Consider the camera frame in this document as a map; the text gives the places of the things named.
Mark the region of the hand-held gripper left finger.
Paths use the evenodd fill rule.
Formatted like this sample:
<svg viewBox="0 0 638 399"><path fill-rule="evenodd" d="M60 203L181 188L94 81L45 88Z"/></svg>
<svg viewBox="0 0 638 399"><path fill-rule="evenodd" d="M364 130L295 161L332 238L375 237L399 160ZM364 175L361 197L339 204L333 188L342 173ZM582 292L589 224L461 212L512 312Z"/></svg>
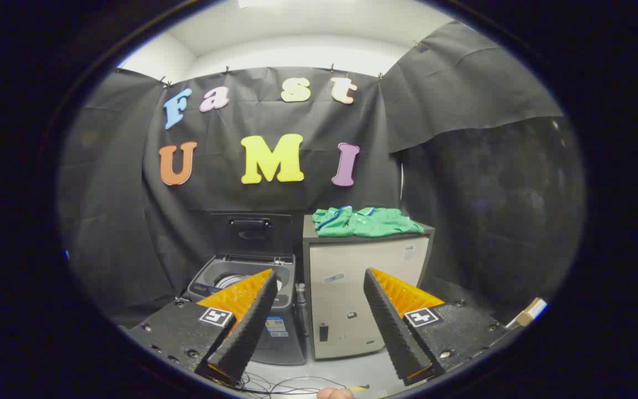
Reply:
<svg viewBox="0 0 638 399"><path fill-rule="evenodd" d="M199 301L173 301L128 335L177 368L234 387L240 382L277 295L266 269Z"/></svg>

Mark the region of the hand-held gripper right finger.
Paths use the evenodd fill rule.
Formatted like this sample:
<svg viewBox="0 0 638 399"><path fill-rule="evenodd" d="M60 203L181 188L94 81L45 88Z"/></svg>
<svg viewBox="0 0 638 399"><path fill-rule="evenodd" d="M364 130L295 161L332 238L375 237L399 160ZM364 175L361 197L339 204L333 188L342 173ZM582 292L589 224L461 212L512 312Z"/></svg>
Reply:
<svg viewBox="0 0 638 399"><path fill-rule="evenodd" d="M443 301L367 268L363 291L397 377L411 386L470 364L509 330L464 301Z"/></svg>

